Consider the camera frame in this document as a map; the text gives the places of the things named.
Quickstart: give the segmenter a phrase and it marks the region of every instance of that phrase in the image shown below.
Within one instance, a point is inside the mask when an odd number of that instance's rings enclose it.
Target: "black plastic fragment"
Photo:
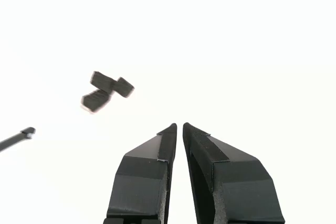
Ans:
[[[104,224],[167,224],[176,132],[172,124],[124,155]]]
[[[88,95],[84,95],[82,104],[92,112],[96,112],[110,100],[110,95],[103,90],[96,90]]]
[[[115,80],[97,71],[93,73],[91,78],[91,84],[107,94],[112,93],[115,83]]]
[[[22,130],[19,134],[3,140],[0,142],[0,152],[21,142],[22,140],[31,139],[33,134],[35,134],[35,129],[33,127],[29,127]]]
[[[122,97],[128,97],[133,91],[134,86],[127,82],[124,78],[120,77],[114,85],[114,90]]]
[[[272,178],[255,157],[183,126],[198,224],[283,224]]]

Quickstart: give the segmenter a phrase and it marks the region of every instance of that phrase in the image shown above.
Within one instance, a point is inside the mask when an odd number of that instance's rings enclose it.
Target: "white background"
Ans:
[[[102,223],[122,156],[178,124],[169,223],[196,223],[185,122],[256,156],[286,223],[335,206],[335,0],[0,0],[0,223]],[[96,114],[93,71],[135,86]]]

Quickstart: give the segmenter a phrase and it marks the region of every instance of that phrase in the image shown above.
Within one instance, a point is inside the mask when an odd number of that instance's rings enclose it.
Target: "cut wire piece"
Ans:
[[[96,112],[110,100],[110,95],[103,90],[96,90],[91,94],[84,95],[82,104],[90,111]]]
[[[105,91],[109,95],[112,93],[115,83],[115,80],[105,76],[101,72],[95,71],[91,77],[91,84],[97,89]]]

